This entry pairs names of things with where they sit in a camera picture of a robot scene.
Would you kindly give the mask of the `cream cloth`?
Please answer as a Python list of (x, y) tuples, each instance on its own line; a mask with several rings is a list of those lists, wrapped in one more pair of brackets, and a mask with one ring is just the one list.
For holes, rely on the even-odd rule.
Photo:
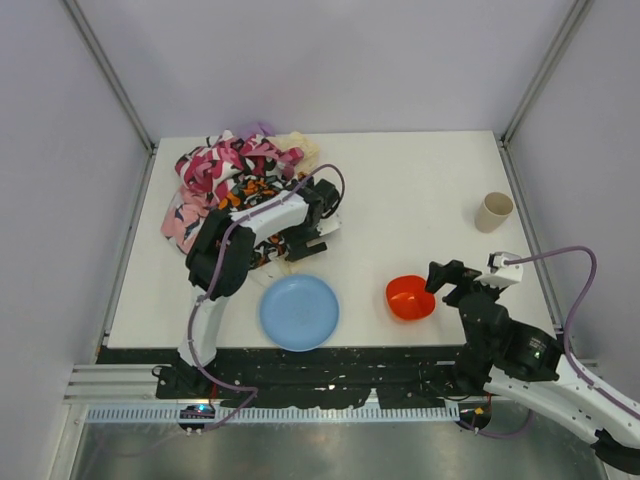
[(286, 135), (270, 137), (269, 141), (283, 152), (293, 148), (302, 151), (303, 157), (295, 166), (296, 175), (309, 174), (318, 166), (320, 147), (308, 136), (294, 131)]

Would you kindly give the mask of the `purple cloth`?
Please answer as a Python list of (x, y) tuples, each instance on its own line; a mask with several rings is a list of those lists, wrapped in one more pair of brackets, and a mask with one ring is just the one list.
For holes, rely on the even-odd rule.
[(266, 121), (253, 121), (245, 123), (236, 128), (235, 133), (243, 140), (247, 140), (253, 135), (263, 137), (273, 137), (276, 135), (274, 127)]

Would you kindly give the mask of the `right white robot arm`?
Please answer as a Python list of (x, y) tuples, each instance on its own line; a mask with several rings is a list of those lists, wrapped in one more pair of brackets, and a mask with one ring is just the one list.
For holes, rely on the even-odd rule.
[(521, 258), (496, 252), (488, 268), (483, 273), (458, 260), (429, 265), (426, 291), (451, 286), (443, 302), (457, 310), (464, 330), (457, 384), (518, 402), (572, 432), (604, 463), (638, 474), (638, 403), (608, 388), (559, 339), (513, 319), (499, 304), (503, 291), (523, 278)]

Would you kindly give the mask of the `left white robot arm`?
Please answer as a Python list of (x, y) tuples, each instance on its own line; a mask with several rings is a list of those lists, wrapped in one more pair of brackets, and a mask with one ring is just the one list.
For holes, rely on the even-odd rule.
[(213, 382), (202, 370), (216, 357), (224, 310), (249, 272), (265, 260), (295, 262), (324, 252), (324, 242), (308, 243), (339, 227), (344, 189), (326, 179), (295, 180), (278, 192), (248, 183), (237, 193), (241, 209), (211, 211), (186, 256), (193, 307), (171, 381), (181, 393), (210, 392)]

